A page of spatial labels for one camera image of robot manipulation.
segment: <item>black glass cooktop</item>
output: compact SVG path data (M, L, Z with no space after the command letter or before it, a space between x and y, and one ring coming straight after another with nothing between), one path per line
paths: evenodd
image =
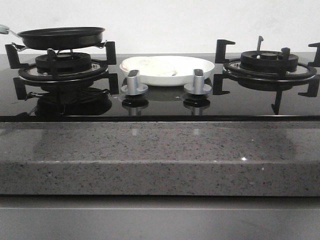
M234 53L230 58L239 55ZM297 55L299 62L306 64L315 54ZM36 56L20 55L20 60L31 64ZM215 64L210 78L205 80L213 87L207 95L192 96L184 92L184 86L149 86L149 91L142 96L126 97L120 91L125 77L119 64L132 56L118 55L118 64L109 66L109 74L88 83L88 86L83 83L81 91L61 94L57 104L54 90L23 84L18 70L10 69L7 55L0 55L0 121L320 120L318 76L299 85L270 85L230 79L222 74L222 64ZM207 53L183 56L215 60L214 54Z

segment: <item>food on plate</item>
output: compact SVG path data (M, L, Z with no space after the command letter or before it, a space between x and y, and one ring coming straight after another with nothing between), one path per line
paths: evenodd
M139 70L140 75L145 76L174 76L177 74L173 64L152 56L134 56L125 59L121 63L125 71Z

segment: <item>black frying pan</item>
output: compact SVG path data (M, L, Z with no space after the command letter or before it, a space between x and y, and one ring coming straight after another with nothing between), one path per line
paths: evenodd
M30 49L66 50L86 48L101 43L104 30L102 27L59 27L22 31L17 35Z

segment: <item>silver knob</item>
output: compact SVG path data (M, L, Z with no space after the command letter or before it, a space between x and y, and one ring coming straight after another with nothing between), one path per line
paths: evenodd
M144 94L148 86L140 83L139 70L131 70L126 78L126 84L121 87L121 92L129 96Z
M189 94L203 95L208 94L212 90L212 87L205 84L204 71L202 69L193 70L193 82L184 85L184 91Z

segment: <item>white wall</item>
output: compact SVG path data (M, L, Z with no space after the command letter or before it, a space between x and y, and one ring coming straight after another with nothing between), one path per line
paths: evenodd
M212 53L217 39L243 52L256 48L258 35L268 50L313 52L308 44L320 42L320 0L0 0L0 9L0 24L15 32L104 27L104 39L126 54ZM11 42L21 43L0 35L0 54Z

